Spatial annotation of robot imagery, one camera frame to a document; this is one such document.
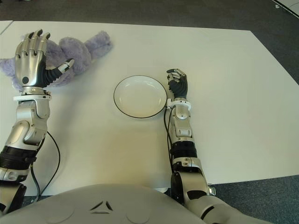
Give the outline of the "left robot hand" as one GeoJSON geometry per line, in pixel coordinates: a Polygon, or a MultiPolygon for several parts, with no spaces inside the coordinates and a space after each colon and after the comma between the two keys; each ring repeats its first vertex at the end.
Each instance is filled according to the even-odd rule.
{"type": "Polygon", "coordinates": [[[45,88],[69,70],[75,60],[70,58],[53,69],[46,69],[46,50],[50,33],[37,30],[25,35],[15,51],[15,76],[18,84],[24,87],[45,88]]]}

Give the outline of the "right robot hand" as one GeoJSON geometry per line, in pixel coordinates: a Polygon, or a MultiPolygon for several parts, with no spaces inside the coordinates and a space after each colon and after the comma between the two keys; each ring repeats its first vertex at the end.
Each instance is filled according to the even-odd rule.
{"type": "Polygon", "coordinates": [[[174,98],[185,98],[188,93],[187,75],[180,69],[167,70],[167,80],[169,90],[174,98]]]}

